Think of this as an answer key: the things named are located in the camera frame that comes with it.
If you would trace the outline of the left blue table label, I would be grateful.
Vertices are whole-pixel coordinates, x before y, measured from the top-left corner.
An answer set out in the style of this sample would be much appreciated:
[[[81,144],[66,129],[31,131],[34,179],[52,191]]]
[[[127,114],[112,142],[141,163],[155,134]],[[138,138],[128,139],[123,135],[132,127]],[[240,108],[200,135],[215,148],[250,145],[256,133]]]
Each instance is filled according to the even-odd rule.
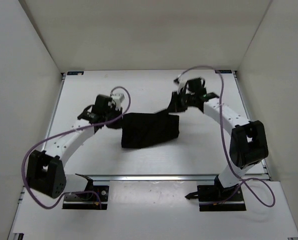
[[[84,71],[68,71],[66,73],[67,76],[82,76]]]

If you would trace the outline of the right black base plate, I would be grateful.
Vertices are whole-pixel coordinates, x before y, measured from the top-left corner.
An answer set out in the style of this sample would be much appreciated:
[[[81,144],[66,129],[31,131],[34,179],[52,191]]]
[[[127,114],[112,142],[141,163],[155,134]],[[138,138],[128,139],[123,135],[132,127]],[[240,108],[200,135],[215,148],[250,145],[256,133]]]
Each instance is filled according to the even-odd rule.
[[[187,200],[198,199],[200,212],[240,212],[246,211],[241,187],[220,190],[214,185],[198,185],[197,191],[188,193]]]

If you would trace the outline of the aluminium table rail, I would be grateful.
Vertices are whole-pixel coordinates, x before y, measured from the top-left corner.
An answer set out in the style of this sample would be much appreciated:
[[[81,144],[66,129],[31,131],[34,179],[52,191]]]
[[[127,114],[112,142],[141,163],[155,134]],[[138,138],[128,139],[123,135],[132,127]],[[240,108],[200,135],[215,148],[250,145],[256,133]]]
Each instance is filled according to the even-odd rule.
[[[67,180],[78,179],[87,177],[93,181],[108,182],[108,181],[213,181],[216,177],[215,174],[145,174],[145,175],[83,175],[70,174],[66,176]]]

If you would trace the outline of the blue table label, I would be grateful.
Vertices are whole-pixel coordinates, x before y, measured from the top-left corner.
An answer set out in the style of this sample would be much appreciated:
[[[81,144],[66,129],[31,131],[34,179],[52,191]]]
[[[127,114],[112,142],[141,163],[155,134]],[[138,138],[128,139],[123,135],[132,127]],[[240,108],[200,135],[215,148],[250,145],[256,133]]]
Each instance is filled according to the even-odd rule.
[[[215,69],[216,74],[232,74],[233,72],[230,69]]]
[[[67,76],[82,76],[84,71],[68,71],[66,73]]]

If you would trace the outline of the black skirt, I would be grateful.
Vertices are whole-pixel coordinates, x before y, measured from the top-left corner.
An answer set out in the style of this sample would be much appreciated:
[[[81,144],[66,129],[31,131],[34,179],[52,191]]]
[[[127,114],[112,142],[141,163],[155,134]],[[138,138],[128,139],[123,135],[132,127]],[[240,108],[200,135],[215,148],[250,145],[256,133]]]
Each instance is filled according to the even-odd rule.
[[[121,147],[142,149],[179,137],[180,117],[162,110],[157,113],[131,112],[122,118]]]

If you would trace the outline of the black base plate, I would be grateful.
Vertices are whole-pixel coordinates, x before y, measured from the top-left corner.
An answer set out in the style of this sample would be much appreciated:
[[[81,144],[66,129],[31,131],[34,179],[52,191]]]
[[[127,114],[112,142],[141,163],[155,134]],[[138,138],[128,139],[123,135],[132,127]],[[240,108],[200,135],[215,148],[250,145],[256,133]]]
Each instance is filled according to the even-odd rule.
[[[188,193],[187,200],[198,199],[200,212],[240,212],[246,211],[241,187],[220,190],[214,185],[198,185],[197,191]]]
[[[93,191],[96,192],[100,198],[100,202],[93,193],[84,194],[66,194],[63,198],[63,210],[97,210],[104,211],[108,208],[109,200],[109,182],[95,182],[93,184]]]

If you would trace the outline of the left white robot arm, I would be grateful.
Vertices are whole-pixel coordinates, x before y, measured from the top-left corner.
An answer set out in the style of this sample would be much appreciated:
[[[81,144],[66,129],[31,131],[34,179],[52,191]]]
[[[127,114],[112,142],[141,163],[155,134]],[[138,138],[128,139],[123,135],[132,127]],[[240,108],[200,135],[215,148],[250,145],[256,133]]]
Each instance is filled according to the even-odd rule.
[[[94,187],[81,174],[65,173],[70,157],[103,126],[118,128],[123,112],[122,93],[99,94],[71,126],[70,133],[53,139],[43,151],[34,150],[28,158],[26,181],[29,188],[53,199],[63,192],[76,192],[82,199],[93,195]]]

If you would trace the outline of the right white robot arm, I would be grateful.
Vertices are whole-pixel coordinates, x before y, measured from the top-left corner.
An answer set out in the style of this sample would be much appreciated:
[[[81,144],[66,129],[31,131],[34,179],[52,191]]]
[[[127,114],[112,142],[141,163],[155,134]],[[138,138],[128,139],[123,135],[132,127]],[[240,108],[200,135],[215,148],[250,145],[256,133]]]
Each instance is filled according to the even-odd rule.
[[[230,146],[225,151],[228,164],[216,177],[213,187],[215,198],[225,200],[246,172],[269,155],[265,127],[259,120],[251,121],[236,113],[214,92],[208,93],[206,81],[201,77],[187,81],[176,78],[174,83],[178,89],[171,94],[167,108],[170,113],[197,108],[219,123],[221,132],[230,134]]]

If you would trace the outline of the right blue table label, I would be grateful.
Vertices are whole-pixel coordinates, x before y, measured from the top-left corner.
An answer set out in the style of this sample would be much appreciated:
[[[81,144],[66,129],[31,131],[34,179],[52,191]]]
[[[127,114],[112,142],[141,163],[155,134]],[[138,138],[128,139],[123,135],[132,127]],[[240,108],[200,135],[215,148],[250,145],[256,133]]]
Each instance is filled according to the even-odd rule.
[[[230,69],[215,69],[216,74],[232,74],[233,72]]]

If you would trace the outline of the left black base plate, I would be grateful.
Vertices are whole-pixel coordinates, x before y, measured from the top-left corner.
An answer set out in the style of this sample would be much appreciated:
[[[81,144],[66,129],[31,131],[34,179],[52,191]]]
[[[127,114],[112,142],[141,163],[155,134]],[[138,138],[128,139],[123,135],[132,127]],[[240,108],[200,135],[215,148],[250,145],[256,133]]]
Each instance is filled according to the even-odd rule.
[[[63,198],[63,210],[97,210],[104,211],[108,208],[109,200],[109,182],[95,182],[93,184],[93,191],[96,192],[100,198],[100,202],[93,193],[84,194],[66,194]]]

